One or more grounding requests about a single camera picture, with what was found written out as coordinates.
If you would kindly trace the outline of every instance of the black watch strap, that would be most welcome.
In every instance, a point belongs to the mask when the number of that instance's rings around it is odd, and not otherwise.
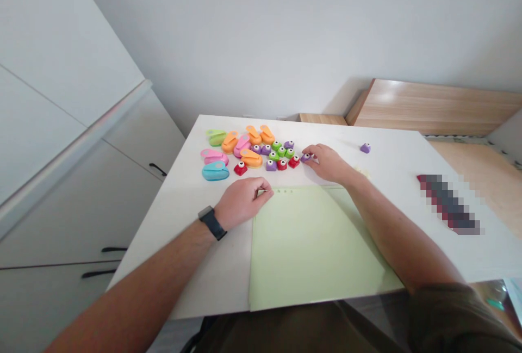
[[[214,209],[211,206],[207,206],[205,209],[200,211],[197,216],[208,227],[218,241],[227,234],[227,231],[223,229],[219,221],[216,219]]]

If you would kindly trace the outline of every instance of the forearm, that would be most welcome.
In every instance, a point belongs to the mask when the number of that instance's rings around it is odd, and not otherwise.
[[[47,352],[145,352],[214,242],[195,221],[98,299]]]
[[[350,193],[377,247],[410,293],[433,283],[465,283],[435,242],[363,175],[350,168],[341,184]]]

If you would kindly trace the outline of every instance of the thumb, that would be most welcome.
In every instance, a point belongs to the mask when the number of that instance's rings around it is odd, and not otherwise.
[[[256,199],[254,199],[253,203],[254,203],[254,205],[256,205],[257,209],[259,210],[273,196],[274,196],[274,190],[265,191],[261,195],[259,195]]]
[[[306,165],[308,165],[310,168],[312,168],[316,173],[319,172],[319,163],[313,161],[313,160],[307,160],[304,162]]]

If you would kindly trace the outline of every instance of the cabinet door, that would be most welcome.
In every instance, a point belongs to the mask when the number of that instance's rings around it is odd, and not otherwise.
[[[85,129],[0,66],[0,205]]]
[[[86,126],[144,80],[93,0],[2,0],[0,64]]]
[[[165,178],[162,171],[168,173],[185,142],[185,137],[152,90],[104,139],[161,180]]]
[[[119,262],[0,270],[0,351],[41,352],[103,295]]]
[[[122,259],[161,181],[101,140],[0,241],[0,268]]]

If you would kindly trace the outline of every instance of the white table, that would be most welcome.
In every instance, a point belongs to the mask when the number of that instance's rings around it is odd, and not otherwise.
[[[210,147],[205,132],[213,128],[243,134],[247,125],[259,129],[262,124],[270,127],[276,140],[293,140],[299,153],[309,144],[323,143],[352,166],[367,170],[372,183],[435,240],[467,281],[522,276],[522,241],[459,182],[451,166],[418,132],[200,115],[109,287],[177,236],[200,210],[215,205],[224,189],[239,178],[233,172],[238,162],[233,155],[226,180],[207,182],[203,178],[200,152]],[[371,145],[369,154],[359,150],[364,142]],[[459,236],[449,230],[421,195],[419,174],[447,175],[486,234]],[[329,184],[303,164],[276,172],[267,172],[263,164],[260,169],[249,169],[242,178],[251,176],[264,176],[273,187]],[[248,311],[251,245],[252,221],[216,243],[185,288],[171,319]]]

